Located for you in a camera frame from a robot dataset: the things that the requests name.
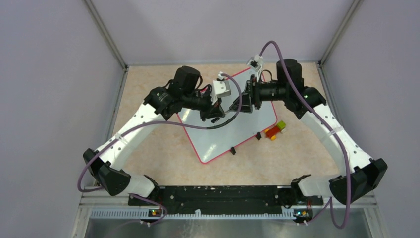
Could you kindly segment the pink framed whiteboard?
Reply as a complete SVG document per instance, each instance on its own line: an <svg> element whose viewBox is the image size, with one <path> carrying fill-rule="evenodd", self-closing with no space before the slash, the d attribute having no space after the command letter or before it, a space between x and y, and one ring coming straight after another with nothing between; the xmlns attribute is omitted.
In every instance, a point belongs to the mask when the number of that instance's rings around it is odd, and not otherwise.
<svg viewBox="0 0 420 238"><path fill-rule="evenodd" d="M246 81L250 79L252 74L256 75L255 71L247 68L232 76L240 85L241 91L245 89ZM230 96L222 98L221 105L224 110L227 110L239 96L234 84L232 82L229 84L232 93ZM183 124L207 127L222 124L234 114L235 112L230 112L215 123L212 123L211 119L202 121L199 111L193 111L191 109L182 109L177 114L177 117ZM279 119L273 103L263 102L259 110L253 109L252 113L240 113L231 123L222 128L199 130L185 127L184 130L199 161L205 164L224 153L230 152L232 147L237 147L249 139L255 139L257 132L263 132L267 128L277 124L278 121Z"/></svg>

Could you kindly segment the black marker cap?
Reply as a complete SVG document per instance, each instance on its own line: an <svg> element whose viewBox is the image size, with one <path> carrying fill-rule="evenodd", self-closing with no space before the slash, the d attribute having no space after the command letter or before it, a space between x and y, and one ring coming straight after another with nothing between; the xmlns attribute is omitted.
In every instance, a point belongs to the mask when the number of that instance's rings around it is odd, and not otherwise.
<svg viewBox="0 0 420 238"><path fill-rule="evenodd" d="M211 122L212 122L212 123L216 123L216 122L217 122L217 121L219 121L219 120L220 120L220 117L216 117L216 118L212 119L212 120L211 120Z"/></svg>

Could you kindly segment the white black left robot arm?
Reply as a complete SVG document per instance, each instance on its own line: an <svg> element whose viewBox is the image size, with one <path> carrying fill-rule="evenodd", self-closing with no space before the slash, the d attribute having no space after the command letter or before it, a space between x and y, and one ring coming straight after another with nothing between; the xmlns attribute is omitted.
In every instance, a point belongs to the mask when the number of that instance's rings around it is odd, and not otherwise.
<svg viewBox="0 0 420 238"><path fill-rule="evenodd" d="M85 173L100 185L98 190L110 196L134 193L147 205L158 201L158 184L149 176L132 176L123 167L143 140L159 125L171 124L188 127L187 124L170 121L182 109L199 112L201 120L222 118L225 110L222 98L231 94L227 74L220 72L212 83L202 86L201 73L190 67L179 67L172 79L164 86L152 89L144 98L130 120L106 143L96 149L88 148L83 153Z"/></svg>

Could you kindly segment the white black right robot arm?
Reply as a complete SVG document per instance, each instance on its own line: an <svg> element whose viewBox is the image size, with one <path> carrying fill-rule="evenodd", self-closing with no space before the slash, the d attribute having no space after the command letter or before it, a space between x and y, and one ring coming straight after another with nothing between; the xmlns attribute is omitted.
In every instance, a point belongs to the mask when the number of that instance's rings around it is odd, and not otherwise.
<svg viewBox="0 0 420 238"><path fill-rule="evenodd" d="M373 159L358 146L333 115L326 99L313 87L306 86L302 66L295 59L276 64L276 80L261 80L262 58L252 57L247 65L256 71L246 81L245 89L230 106L251 113L264 101L283 101L286 108L305 124L329 152L339 169L338 175L303 175L292 180L290 197L296 204L304 204L311 196L333 197L341 204L354 202L376 189L388 165Z"/></svg>

